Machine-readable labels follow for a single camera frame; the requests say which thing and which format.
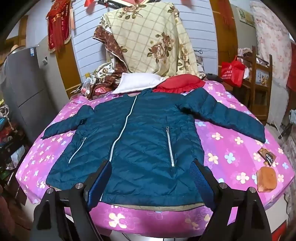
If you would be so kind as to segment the dark teal puffer jacket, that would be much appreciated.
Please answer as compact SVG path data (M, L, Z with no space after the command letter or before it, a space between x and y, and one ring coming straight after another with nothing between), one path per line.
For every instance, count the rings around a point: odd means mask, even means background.
M203 88L187 95L146 89L94 108L84 105L74 116L49 126L44 138L69 131L74 135L46 184L69 189L110 161L112 175L100 195L105 203L152 207L200 203L190 174L192 161L204 161L196 119L265 141L259 121L217 102Z

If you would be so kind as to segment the red shopping bag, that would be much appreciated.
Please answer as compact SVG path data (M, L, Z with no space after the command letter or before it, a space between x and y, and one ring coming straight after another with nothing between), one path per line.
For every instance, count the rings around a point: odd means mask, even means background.
M232 62L221 63L220 78L232 87L241 87L244 72L245 65L241 63L241 61L237 60L237 56L235 56Z

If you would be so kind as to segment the red ruffled pillow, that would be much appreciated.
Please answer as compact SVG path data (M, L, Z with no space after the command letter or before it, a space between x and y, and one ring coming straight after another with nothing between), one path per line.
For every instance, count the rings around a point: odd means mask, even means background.
M193 89L203 87L205 81L191 74L176 75L167 78L164 82L153 89L153 92L185 93Z

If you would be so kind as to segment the dark snack packet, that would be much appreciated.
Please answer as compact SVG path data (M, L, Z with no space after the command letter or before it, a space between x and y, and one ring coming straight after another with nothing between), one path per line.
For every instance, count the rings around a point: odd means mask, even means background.
M266 148L260 148L257 153L264 159L264 162L270 167L276 160L276 155Z

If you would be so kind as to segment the brown patterned blanket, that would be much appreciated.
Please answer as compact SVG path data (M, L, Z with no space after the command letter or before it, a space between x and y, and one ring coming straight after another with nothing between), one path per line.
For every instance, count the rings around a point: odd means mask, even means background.
M107 61L90 73L80 88L81 93L89 100L104 97L114 91L120 83L122 73L128 72L123 47L118 45L108 27L99 25L93 38L103 43Z

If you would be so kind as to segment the orange brown pouch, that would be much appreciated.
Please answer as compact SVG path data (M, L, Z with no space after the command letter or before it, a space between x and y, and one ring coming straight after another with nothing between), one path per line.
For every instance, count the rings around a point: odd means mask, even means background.
M261 167L257 173L257 190L258 192L271 192L276 189L277 178L276 172L271 167Z

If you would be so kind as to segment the red hanging banner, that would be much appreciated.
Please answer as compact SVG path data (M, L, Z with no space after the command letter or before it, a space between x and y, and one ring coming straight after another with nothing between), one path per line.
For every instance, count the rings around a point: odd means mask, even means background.
M46 15L48 26L48 49L51 53L60 51L71 39L71 1L54 1Z

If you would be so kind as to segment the white pillow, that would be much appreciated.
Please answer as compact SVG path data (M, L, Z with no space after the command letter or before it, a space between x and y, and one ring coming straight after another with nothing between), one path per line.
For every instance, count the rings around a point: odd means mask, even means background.
M120 83L112 93L121 94L154 88L166 79L152 73L122 73Z

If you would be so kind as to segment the wooden chair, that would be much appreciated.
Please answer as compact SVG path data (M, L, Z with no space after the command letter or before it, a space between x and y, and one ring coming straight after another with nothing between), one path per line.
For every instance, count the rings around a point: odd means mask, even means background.
M271 99L273 57L269 55L269 60L265 61L257 54L257 48L252 46L252 52L245 53L240 58L248 62L251 68L249 78L244 79L241 85L241 89L245 91L243 104L265 125Z

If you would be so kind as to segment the pink floral bed sheet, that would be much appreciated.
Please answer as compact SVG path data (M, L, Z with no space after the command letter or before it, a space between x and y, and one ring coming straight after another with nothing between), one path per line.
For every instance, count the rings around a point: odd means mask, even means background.
M217 102L255 118L243 104L225 91L222 84L207 81L202 88ZM74 116L84 105L94 108L124 95L127 94L110 93L103 99L93 101L80 96L66 104L49 126ZM260 193L263 204L279 196L293 179L295 173L289 160L266 128L265 141L260 142L200 119L195 120L195 127L204 150L201 164L207 166L219 182L240 190L256 187L256 173L264 166L263 158L257 153L260 148L266 148L276 155L271 167L276 172L277 186L269 193ZM47 176L74 135L73 131L69 131L44 138L45 130L34 142L16 174L20 186L33 203L41 201L46 190L52 187L46 184ZM212 213L203 201L183 206L152 207L110 204L101 198L90 214L99 228L149 237L191 237L205 230Z

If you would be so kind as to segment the cream floral quilt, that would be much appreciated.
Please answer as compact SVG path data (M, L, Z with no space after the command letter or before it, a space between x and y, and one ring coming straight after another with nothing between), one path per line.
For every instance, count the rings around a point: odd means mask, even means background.
M191 41L173 3L135 4L105 13L93 38L115 57L119 72L199 75Z

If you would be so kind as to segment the grey refrigerator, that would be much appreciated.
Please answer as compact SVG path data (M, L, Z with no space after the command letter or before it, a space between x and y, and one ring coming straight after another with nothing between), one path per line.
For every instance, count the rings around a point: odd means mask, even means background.
M1 92L9 117L34 142L57 115L39 67L36 48L12 51L1 67Z

